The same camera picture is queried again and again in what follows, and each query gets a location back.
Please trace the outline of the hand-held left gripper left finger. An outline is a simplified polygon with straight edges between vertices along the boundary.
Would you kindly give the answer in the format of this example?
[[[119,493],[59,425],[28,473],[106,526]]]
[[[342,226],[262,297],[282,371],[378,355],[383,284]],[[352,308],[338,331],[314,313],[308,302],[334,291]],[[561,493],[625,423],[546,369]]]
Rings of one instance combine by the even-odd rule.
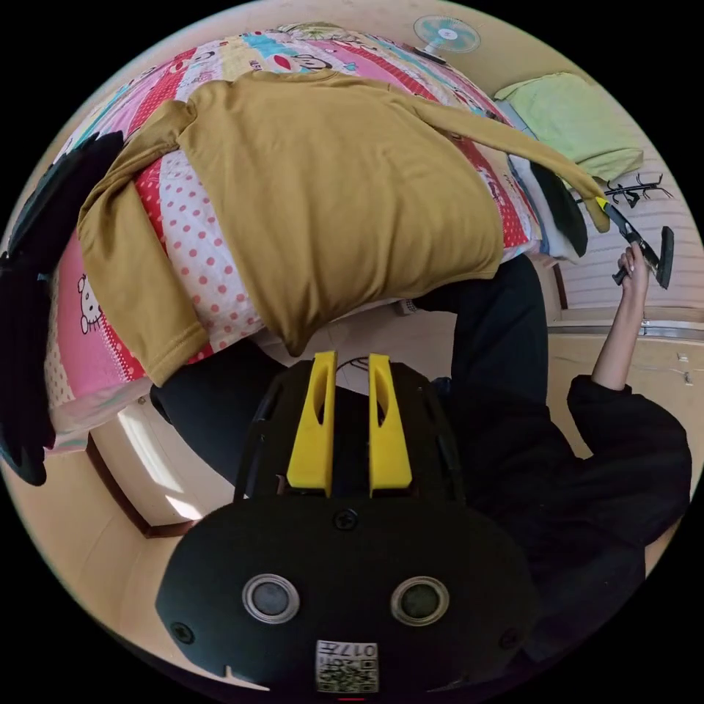
[[[331,496],[336,376],[337,353],[315,354],[286,474],[294,490]]]

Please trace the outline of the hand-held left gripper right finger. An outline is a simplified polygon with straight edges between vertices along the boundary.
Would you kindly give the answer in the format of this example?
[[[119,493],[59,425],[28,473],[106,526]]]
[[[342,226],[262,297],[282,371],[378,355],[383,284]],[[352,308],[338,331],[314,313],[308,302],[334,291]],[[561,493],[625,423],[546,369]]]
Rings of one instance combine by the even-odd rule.
[[[411,464],[389,357],[370,354],[368,375],[370,496],[406,491],[412,482]]]

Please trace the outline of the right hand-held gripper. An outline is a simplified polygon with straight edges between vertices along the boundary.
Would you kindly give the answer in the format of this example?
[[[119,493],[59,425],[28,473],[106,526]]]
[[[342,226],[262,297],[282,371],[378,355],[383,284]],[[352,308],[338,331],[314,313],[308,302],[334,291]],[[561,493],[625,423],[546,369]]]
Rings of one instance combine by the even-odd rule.
[[[656,281],[660,283],[659,257],[656,255],[652,247],[643,237],[634,229],[628,219],[606,199],[599,198],[599,207],[609,217],[609,220],[617,227],[621,236],[630,244],[640,248],[647,266],[655,275]]]

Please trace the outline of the person's right hand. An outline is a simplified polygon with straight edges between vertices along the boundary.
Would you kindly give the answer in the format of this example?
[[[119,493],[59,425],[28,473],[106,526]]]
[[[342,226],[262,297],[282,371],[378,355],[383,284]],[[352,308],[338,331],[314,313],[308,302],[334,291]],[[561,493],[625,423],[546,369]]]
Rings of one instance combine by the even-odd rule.
[[[624,271],[622,298],[645,303],[648,292],[650,269],[644,258],[642,250],[636,243],[629,244],[621,254],[617,268]]]

